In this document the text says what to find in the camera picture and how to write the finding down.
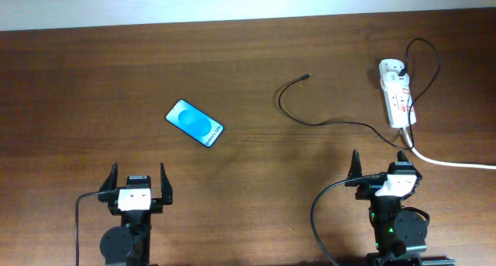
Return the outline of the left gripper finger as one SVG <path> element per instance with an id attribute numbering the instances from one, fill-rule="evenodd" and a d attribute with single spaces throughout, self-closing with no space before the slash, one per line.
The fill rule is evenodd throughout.
<path id="1" fill-rule="evenodd" d="M 161 202 L 163 205 L 173 204 L 173 189 L 166 175 L 164 164 L 160 164 L 160 190 Z"/>
<path id="2" fill-rule="evenodd" d="M 113 164 L 108 177 L 98 190 L 98 200 L 100 202 L 113 202 L 118 195 L 116 191 L 118 179 L 118 165 Z"/>

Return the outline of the blue Galaxy smartphone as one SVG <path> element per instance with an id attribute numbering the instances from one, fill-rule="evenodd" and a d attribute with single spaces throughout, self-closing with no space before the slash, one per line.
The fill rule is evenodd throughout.
<path id="1" fill-rule="evenodd" d="M 224 126 L 183 99 L 179 99 L 165 119 L 205 147 L 212 147 Z"/>

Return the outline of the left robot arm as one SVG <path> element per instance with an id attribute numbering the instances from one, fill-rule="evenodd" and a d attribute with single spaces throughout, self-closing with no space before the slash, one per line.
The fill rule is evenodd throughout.
<path id="1" fill-rule="evenodd" d="M 151 216 L 173 203 L 173 189 L 164 165 L 160 166 L 160 194 L 152 196 L 149 175 L 130 175 L 126 184 L 117 185 L 118 165 L 113 164 L 98 190 L 98 200 L 108 205 L 120 224 L 102 236 L 100 252 L 106 265 L 147 266 L 150 264 Z"/>

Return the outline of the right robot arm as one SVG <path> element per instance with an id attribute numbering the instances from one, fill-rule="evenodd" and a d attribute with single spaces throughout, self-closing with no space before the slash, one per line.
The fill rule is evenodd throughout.
<path id="1" fill-rule="evenodd" d="M 454 265 L 448 257 L 423 257 L 430 224 L 427 212 L 402 202 L 415 194 L 422 175 L 403 152 L 388 169 L 364 175 L 357 150 L 352 153 L 346 187 L 356 188 L 355 198 L 370 203 L 368 216 L 377 251 L 366 256 L 367 265 Z"/>

